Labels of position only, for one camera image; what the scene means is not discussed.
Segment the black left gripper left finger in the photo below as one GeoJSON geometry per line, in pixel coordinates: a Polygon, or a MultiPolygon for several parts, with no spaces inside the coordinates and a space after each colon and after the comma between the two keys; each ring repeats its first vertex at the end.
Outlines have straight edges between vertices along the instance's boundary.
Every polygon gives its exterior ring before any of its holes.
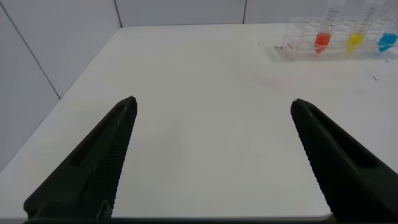
{"type": "Polygon", "coordinates": [[[137,101],[117,103],[24,202],[29,218],[111,218],[137,101]]]}

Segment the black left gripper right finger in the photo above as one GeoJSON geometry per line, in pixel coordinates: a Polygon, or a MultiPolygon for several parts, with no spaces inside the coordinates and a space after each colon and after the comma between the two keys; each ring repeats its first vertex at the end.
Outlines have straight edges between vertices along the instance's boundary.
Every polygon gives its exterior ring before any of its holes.
{"type": "Polygon", "coordinates": [[[336,220],[397,221],[397,173],[315,105],[297,99],[290,113],[336,220]]]}

